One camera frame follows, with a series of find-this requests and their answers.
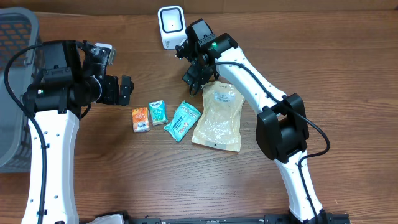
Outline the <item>orange red tissue pack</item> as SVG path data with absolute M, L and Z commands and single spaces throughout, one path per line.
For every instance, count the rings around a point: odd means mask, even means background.
M 131 112 L 133 131 L 135 133 L 143 133 L 150 130 L 149 111 L 147 107 L 135 108 Z

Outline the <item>teal Kleenex tissue pack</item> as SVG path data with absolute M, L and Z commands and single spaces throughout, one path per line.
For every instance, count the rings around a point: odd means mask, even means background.
M 153 126 L 165 124 L 168 122 L 166 115 L 166 104 L 164 100 L 149 103 L 149 110 Z

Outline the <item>green toilet tissue wipes pack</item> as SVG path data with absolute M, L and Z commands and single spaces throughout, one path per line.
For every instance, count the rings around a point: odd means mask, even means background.
M 164 130 L 168 131 L 177 142 L 180 142 L 200 116 L 201 112 L 193 105 L 182 101 L 175 110 L 173 119 L 165 125 Z

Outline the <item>beige clear plastic pouch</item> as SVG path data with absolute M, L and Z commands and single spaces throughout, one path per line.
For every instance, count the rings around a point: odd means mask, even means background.
M 192 142 L 215 149 L 241 149 L 241 110 L 244 97 L 229 83 L 214 81 L 203 89 L 203 114 L 193 131 Z

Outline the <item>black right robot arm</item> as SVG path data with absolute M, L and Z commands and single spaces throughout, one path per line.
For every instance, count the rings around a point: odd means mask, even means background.
M 185 30 L 187 39 L 176 46 L 176 56 L 191 66 L 183 76 L 189 92 L 196 95 L 211 77 L 222 76 L 242 94 L 257 116 L 256 141 L 265 156 L 274 161 L 289 197 L 289 215 L 294 223 L 328 223 L 317 199 L 308 170 L 309 127 L 324 132 L 305 114 L 303 99 L 272 85 L 249 62 L 238 43 L 227 33 L 216 35 L 199 19 Z

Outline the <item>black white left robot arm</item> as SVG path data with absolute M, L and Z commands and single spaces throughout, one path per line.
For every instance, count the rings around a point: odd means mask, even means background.
M 107 75 L 110 44 L 59 40 L 41 44 L 44 65 L 23 96 L 32 155 L 23 223 L 78 223 L 74 148 L 80 120 L 93 103 L 126 106 L 131 77 Z

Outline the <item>white barcode scanner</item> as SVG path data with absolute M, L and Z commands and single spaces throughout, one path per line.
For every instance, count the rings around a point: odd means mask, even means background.
M 187 39 L 184 11 L 180 6 L 162 7 L 157 16 L 164 49 L 173 50 Z

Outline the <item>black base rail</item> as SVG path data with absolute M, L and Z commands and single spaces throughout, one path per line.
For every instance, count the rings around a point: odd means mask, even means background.
M 131 224 L 283 224 L 300 223 L 292 214 L 264 215 L 263 217 L 230 217 L 230 218 L 132 218 L 126 211 L 105 213 L 94 220 L 83 220 L 80 223 L 131 223 Z

